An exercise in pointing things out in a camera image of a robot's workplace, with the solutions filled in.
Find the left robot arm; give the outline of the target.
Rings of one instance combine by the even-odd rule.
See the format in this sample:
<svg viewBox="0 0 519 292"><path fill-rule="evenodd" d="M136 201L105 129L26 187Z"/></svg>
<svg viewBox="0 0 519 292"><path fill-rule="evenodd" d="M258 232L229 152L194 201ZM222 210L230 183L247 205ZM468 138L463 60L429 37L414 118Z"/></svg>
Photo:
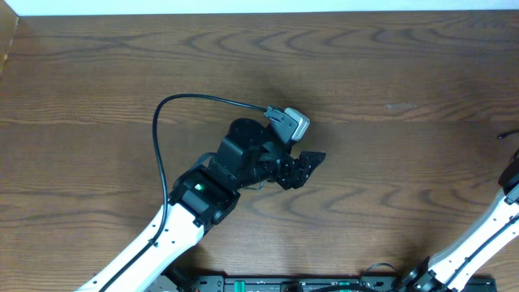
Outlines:
<svg viewBox="0 0 519 292"><path fill-rule="evenodd" d="M82 291L144 291L182 253L196 245L235 208L242 188L278 183L302 187L324 161L323 152L290 155L271 127L249 119L234 120L215 153L181 175L144 231L91 280Z"/></svg>

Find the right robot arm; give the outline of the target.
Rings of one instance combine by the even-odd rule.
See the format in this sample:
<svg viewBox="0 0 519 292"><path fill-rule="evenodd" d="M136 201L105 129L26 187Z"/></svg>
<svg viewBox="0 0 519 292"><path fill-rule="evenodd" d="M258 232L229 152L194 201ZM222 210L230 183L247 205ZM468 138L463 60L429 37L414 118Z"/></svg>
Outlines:
<svg viewBox="0 0 519 292"><path fill-rule="evenodd" d="M485 213L455 243L410 272L397 291L462 291L482 265L518 236L518 157L498 184Z"/></svg>

